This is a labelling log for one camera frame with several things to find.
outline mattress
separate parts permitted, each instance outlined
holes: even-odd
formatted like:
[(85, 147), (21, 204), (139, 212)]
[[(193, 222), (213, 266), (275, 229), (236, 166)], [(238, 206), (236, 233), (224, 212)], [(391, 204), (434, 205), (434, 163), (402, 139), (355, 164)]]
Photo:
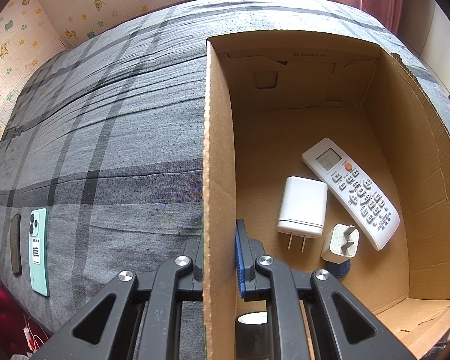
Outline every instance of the mattress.
[[(377, 20), (325, 0), (199, 0), (128, 21), (54, 56), (25, 85), (0, 142), (0, 280), (54, 332), (122, 269), (144, 273), (202, 232), (206, 38), (330, 32), (399, 54), (450, 132), (450, 101)], [(28, 268), (28, 218), (48, 210), (50, 297)], [(10, 263), (22, 215), (23, 273)], [(204, 359), (202, 305), (183, 307), (181, 358)]]

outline barcode sticker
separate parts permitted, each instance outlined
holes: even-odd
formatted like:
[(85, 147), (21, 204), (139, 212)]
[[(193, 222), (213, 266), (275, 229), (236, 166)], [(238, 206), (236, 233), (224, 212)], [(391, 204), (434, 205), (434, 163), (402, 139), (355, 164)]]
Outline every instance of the barcode sticker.
[(31, 239), (31, 242), (33, 253), (31, 261), (35, 264), (40, 264), (40, 239), (34, 237)]

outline white power adapter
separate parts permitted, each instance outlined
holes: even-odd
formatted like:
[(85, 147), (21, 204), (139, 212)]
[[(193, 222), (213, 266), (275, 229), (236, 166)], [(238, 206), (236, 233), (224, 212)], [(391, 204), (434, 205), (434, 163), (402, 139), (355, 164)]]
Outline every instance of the white power adapter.
[(359, 230), (355, 226), (335, 225), (327, 235), (322, 248), (322, 258), (341, 264), (356, 255), (359, 245)]
[(327, 184), (322, 181), (296, 176), (287, 178), (277, 231), (290, 234), (288, 249), (294, 235), (303, 237), (302, 252), (306, 238), (317, 238), (322, 235), (327, 191)]

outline black phone case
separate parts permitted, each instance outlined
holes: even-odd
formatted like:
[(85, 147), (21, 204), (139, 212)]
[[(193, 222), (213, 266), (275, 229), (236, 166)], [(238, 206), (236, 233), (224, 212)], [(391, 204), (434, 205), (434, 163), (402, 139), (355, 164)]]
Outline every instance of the black phone case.
[(20, 257), (20, 214), (13, 217), (10, 222), (10, 257), (12, 272), (15, 276), (22, 274), (22, 259)]

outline remote control lcd screen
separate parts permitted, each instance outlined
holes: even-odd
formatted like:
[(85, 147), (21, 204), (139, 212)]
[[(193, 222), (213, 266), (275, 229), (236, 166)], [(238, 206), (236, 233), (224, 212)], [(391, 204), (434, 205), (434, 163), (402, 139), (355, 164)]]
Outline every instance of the remote control lcd screen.
[(317, 162), (322, 165), (325, 170), (330, 170), (341, 159), (342, 157), (340, 157), (332, 148), (330, 148), (317, 158)]

